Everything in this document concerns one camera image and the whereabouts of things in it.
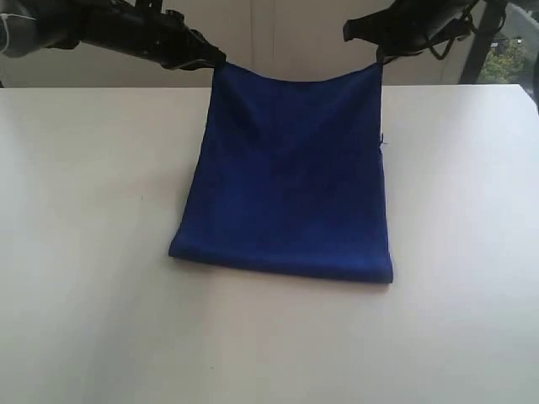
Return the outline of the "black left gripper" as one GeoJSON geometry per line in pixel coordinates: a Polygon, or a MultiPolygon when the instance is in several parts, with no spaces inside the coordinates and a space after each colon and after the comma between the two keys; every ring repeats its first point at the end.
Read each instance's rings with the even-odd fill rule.
{"type": "Polygon", "coordinates": [[[190,29],[184,15],[161,1],[85,1],[83,42],[152,61],[167,70],[221,67],[227,55],[190,29]]]}

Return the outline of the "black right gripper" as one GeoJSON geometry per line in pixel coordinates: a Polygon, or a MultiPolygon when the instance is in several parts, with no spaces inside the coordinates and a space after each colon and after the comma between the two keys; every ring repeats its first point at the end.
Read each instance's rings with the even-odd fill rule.
{"type": "Polygon", "coordinates": [[[450,1],[394,1],[371,16],[347,20],[343,39],[378,42],[379,36],[376,62],[384,66],[392,57],[415,56],[447,42],[440,32],[450,20],[450,1]]]}

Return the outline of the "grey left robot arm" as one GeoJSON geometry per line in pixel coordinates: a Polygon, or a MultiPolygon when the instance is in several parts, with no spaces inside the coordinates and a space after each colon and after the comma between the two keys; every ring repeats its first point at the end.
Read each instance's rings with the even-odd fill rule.
{"type": "Polygon", "coordinates": [[[161,1],[2,1],[1,54],[21,58],[84,43],[167,70],[215,69],[227,56],[161,1]]]}

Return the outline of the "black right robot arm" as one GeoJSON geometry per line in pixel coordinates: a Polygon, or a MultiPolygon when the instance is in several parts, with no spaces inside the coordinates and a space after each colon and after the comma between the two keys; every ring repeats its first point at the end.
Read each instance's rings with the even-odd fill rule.
{"type": "Polygon", "coordinates": [[[344,23],[344,41],[377,46],[376,61],[388,64],[425,51],[444,60],[458,40],[472,33],[475,1],[397,0],[388,8],[344,23]]]}

